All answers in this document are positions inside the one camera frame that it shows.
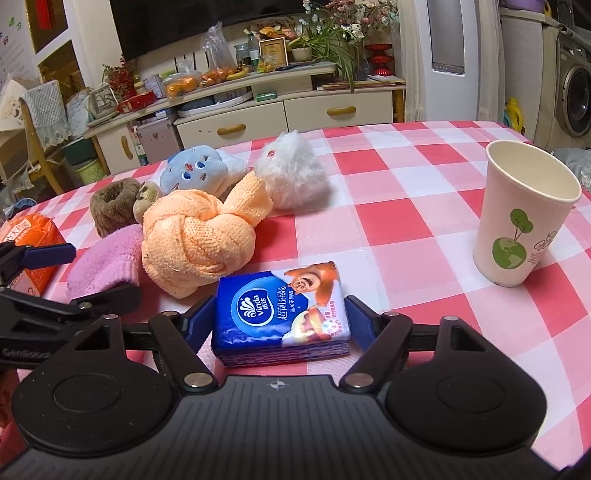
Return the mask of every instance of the curtain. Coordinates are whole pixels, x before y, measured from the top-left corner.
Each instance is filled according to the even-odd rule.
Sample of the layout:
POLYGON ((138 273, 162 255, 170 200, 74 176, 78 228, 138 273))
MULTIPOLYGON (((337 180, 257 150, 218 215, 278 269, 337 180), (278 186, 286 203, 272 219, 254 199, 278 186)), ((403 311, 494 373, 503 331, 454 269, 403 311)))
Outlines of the curtain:
POLYGON ((478 120, 502 122, 505 110, 505 56, 499 4, 475 0, 480 41, 478 120))
POLYGON ((398 14, 402 71, 407 84, 404 121, 418 122, 425 120, 425 77, 414 0, 398 0, 398 14))

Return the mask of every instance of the red candle holder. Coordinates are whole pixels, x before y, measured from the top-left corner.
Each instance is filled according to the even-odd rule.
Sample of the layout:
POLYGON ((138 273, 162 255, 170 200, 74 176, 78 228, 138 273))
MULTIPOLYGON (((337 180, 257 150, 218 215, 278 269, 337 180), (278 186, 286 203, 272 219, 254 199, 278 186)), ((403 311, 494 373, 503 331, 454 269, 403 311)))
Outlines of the red candle holder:
POLYGON ((391 43, 376 43, 373 45, 366 45, 365 48, 373 53, 373 55, 368 58, 368 62, 374 66, 374 75, 389 77, 393 74, 387 64, 394 62, 394 57, 386 55, 386 50, 392 48, 391 43))

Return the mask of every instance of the table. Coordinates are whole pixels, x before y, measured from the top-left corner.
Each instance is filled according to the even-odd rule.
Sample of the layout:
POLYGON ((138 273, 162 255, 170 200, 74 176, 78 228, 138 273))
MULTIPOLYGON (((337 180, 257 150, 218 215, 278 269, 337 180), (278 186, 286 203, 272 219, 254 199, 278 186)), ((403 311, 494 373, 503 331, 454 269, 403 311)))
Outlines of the table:
MULTIPOLYGON (((486 174, 485 146, 525 141, 491 122, 372 125, 304 134, 330 175, 325 205, 273 212, 256 229, 254 257, 244 271, 287 269, 333 260, 344 294, 377 311, 399 310, 420 323, 460 316, 529 372, 548 398, 536 451, 561 468, 591 445, 591 195, 569 214, 549 253, 526 283, 502 288, 472 261, 486 174)), ((252 165, 267 140, 226 150, 252 165)), ((81 255, 99 240, 89 212, 92 194, 132 176, 158 181, 150 165, 33 207, 54 219, 81 255)), ((46 296, 65 301, 71 266, 57 272, 46 296)), ((131 320, 160 310, 185 311, 204 287, 183 301, 142 279, 144 305, 131 320)), ((204 346, 199 355, 223 375, 204 346)), ((330 373, 338 381, 358 358, 240 369, 241 373, 330 373)))

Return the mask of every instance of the vase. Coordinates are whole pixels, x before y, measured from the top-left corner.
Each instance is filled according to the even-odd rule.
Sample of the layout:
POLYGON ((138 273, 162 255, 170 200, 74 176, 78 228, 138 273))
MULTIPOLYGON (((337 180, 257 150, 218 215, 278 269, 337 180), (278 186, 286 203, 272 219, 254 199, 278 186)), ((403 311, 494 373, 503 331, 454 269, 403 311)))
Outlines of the vase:
POLYGON ((356 68, 355 68, 355 81, 364 82, 369 77, 369 62, 365 58, 363 51, 363 44, 356 45, 354 53, 356 68))
POLYGON ((391 43, 376 43, 366 45, 365 48, 374 52, 373 56, 369 59, 369 62, 374 65, 374 75, 389 77, 393 74, 392 70, 388 68, 388 63, 392 62, 394 64, 394 57, 386 55, 386 50, 392 48, 391 43))
POLYGON ((310 47, 292 48, 291 54, 294 56, 294 60, 297 63, 302 61, 310 61, 312 59, 312 49, 310 47))

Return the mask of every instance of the banana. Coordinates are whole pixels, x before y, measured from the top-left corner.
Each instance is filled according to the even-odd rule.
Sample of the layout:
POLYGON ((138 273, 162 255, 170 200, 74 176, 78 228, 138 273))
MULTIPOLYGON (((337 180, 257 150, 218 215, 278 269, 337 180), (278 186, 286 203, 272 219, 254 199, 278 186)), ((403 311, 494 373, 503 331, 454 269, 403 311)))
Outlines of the banana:
POLYGON ((242 69, 238 73, 233 73, 232 75, 228 75, 226 80, 239 80, 239 79, 243 79, 246 75, 248 75, 248 69, 242 69))

